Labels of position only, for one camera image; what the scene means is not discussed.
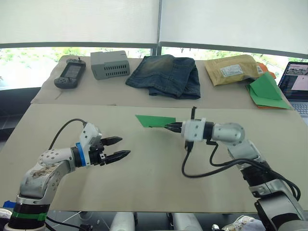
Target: white tabletop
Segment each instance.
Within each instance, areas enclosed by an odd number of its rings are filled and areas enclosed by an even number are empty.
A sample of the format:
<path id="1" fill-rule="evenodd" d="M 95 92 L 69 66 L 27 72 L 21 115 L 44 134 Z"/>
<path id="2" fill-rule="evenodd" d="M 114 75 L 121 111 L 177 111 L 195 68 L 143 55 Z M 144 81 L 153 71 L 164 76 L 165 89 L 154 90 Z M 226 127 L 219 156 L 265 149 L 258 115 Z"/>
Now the white tabletop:
<path id="1" fill-rule="evenodd" d="M 81 57 L 87 63 L 87 68 L 78 87 L 62 90 L 54 85 L 53 80 L 63 72 L 68 58 L 77 58 L 77 56 L 63 56 L 60 59 L 32 103 L 184 108 L 194 105 L 199 108 L 258 109 L 246 90 L 245 85 L 248 81 L 214 87 L 205 69 L 204 61 L 196 61 L 201 90 L 201 98 L 198 100 L 176 100 L 165 96 L 150 96 L 147 89 L 127 86 L 125 81 L 128 76 L 96 80 L 90 67 L 90 57 Z M 142 59 L 128 60 L 132 73 Z"/>
<path id="2" fill-rule="evenodd" d="M 181 174 L 184 140 L 162 128 L 143 128 L 140 115 L 190 117 L 187 108 L 115 107 L 95 105 L 32 104 L 0 153 L 0 203 L 15 201 L 19 183 L 50 145 L 58 129 L 69 119 L 82 118 L 97 125 L 104 136 L 123 141 L 106 148 L 131 153 L 107 166 L 80 168 L 66 175 L 51 209 L 74 211 L 155 212 L 255 212 L 256 200 L 236 167 L 202 179 Z M 308 129 L 292 110 L 197 109 L 196 118 L 240 123 L 246 137 L 266 157 L 270 166 L 297 184 L 300 203 L 308 209 Z M 69 125 L 55 148 L 72 147 L 81 125 Z M 210 166 L 212 146 L 195 143 L 187 163 L 188 173 L 204 173 Z M 219 146 L 215 161 L 229 160 L 226 147 Z"/>

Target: laptop keyboard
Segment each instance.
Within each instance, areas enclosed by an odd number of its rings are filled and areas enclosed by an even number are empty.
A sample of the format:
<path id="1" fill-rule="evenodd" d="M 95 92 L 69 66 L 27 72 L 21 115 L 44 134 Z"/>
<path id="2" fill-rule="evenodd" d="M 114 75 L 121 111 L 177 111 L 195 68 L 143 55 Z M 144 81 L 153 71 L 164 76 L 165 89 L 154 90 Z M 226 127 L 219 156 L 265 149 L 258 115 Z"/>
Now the laptop keyboard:
<path id="1" fill-rule="evenodd" d="M 308 116 L 308 105 L 307 104 L 300 104 L 295 103 L 292 104 L 293 108 L 298 111 L 298 113 L 302 116 Z"/>

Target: laptop screen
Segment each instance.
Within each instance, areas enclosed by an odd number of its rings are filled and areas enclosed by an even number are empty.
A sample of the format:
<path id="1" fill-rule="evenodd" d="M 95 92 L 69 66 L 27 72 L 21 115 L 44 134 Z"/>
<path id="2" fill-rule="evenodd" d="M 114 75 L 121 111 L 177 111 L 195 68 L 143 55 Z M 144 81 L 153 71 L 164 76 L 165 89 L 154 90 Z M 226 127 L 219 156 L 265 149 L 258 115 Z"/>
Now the laptop screen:
<path id="1" fill-rule="evenodd" d="M 278 86 L 288 100 L 308 102 L 308 63 L 289 62 Z"/>

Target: black wire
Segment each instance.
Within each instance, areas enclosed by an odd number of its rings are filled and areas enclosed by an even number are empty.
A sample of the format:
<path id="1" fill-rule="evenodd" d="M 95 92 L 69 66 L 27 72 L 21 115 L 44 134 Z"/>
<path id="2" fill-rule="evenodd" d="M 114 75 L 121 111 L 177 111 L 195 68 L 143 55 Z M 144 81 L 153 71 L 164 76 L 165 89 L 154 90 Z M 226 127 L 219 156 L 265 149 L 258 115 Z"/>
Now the black wire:
<path id="1" fill-rule="evenodd" d="M 73 227 L 73 228 L 76 228 L 76 229 L 81 229 L 83 231 L 87 231 L 86 229 L 84 229 L 82 227 L 79 227 L 79 226 L 76 226 L 76 225 L 67 224 L 67 223 L 63 223 L 63 222 L 59 222 L 59 221 L 56 221 L 54 219 L 51 219 L 50 217 L 46 217 L 46 219 L 52 221 L 53 223 L 57 223 L 59 225 L 65 225 L 65 226 Z"/>
<path id="2" fill-rule="evenodd" d="M 45 222 L 46 228 L 50 231 L 56 231 L 53 227 L 51 227 L 47 222 Z"/>
<path id="3" fill-rule="evenodd" d="M 270 174 L 274 175 L 276 178 L 278 179 L 281 179 L 283 180 L 291 189 L 292 191 L 292 194 L 293 196 L 299 200 L 300 199 L 300 196 L 301 196 L 301 192 L 300 192 L 300 189 L 291 181 L 287 180 L 285 177 L 283 177 L 281 174 L 275 172 L 274 170 L 264 166 L 262 163 L 260 162 L 257 162 L 257 161 L 254 161 L 254 160 L 251 160 L 251 159 L 246 159 L 246 158 L 239 158 L 239 159 L 234 159 L 234 160 L 231 160 L 231 161 L 228 161 L 228 162 L 225 162 L 225 163 L 222 163 L 222 164 L 215 164 L 213 163 L 213 157 L 214 157 L 214 154 L 218 148 L 218 144 L 217 142 L 213 142 L 213 141 L 208 141 L 207 144 L 209 145 L 214 145 L 215 148 L 210 156 L 210 164 L 215 166 L 215 167 L 221 167 L 219 169 L 216 169 L 216 170 L 213 170 L 213 171 L 210 171 L 210 172 L 207 172 L 207 173 L 204 173 L 204 174 L 199 174 L 199 175 L 189 175 L 189 174 L 186 174 L 185 173 L 185 165 L 186 165 L 186 162 L 187 162 L 187 159 L 191 153 L 190 150 L 187 151 L 187 154 L 184 158 L 184 161 L 182 163 L 182 174 L 188 178 L 201 178 L 201 177 L 207 177 L 207 176 L 211 176 L 211 175 L 214 175 L 216 173 L 219 173 L 219 172 L 222 172 L 234 165 L 241 165 L 241 164 L 244 164 L 244 163 L 247 163 L 247 164 L 250 164 L 252 166 L 255 166 L 259 169 L 262 169 L 266 172 L 269 172 Z"/>
<path id="4" fill-rule="evenodd" d="M 84 121 L 83 119 L 78 119 L 78 118 L 76 118 L 76 119 L 71 119 L 71 120 L 67 121 L 67 122 L 60 128 L 60 130 L 57 132 L 57 134 L 56 134 L 55 137 L 53 138 L 53 140 L 52 140 L 52 142 L 51 142 L 51 145 L 49 146 L 49 149 L 48 149 L 48 150 L 50 150 L 50 149 L 53 147 L 54 143 L 56 142 L 56 140 L 57 140 L 58 136 L 60 135 L 60 133 L 62 132 L 62 130 L 63 130 L 69 123 L 71 123 L 71 122 L 73 122 L 73 121 L 80 121 L 80 122 L 83 123 L 83 125 L 85 125 L 85 124 L 87 123 L 87 122 Z"/>

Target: denim jeans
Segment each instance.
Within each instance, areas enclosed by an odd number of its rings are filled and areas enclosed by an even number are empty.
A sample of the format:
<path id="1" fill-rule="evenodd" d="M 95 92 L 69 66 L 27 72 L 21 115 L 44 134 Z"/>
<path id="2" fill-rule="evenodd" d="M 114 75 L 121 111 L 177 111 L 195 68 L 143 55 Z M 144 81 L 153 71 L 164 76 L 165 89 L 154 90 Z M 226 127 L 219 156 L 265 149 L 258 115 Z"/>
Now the denim jeans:
<path id="1" fill-rule="evenodd" d="M 126 84 L 134 88 L 148 88 L 149 95 L 200 98 L 198 70 L 192 58 L 175 58 L 169 54 L 145 56 Z"/>

